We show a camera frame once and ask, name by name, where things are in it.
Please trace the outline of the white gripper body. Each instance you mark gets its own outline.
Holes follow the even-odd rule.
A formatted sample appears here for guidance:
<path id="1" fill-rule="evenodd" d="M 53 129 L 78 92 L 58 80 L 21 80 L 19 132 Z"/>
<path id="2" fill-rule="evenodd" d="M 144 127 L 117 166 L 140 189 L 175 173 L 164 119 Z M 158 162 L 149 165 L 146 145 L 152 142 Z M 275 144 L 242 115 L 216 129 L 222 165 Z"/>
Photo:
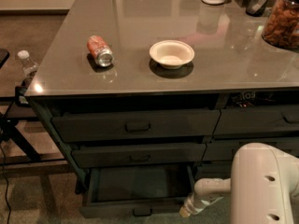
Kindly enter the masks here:
<path id="1" fill-rule="evenodd" d="M 195 193 L 190 194 L 185 200 L 185 211 L 189 215 L 197 215 L 210 205 L 220 201 L 221 195 L 200 196 Z"/>

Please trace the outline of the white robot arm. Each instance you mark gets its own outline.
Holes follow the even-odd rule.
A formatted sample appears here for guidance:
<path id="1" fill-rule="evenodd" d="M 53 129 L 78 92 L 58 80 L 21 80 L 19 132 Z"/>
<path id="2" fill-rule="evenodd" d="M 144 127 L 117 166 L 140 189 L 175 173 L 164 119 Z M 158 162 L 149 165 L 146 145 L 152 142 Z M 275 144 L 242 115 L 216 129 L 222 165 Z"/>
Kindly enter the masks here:
<path id="1" fill-rule="evenodd" d="M 294 224 L 299 159 L 266 144 L 246 144 L 235 153 L 231 177 L 198 180 L 179 213 L 196 215 L 226 194 L 231 198 L 231 224 Z"/>

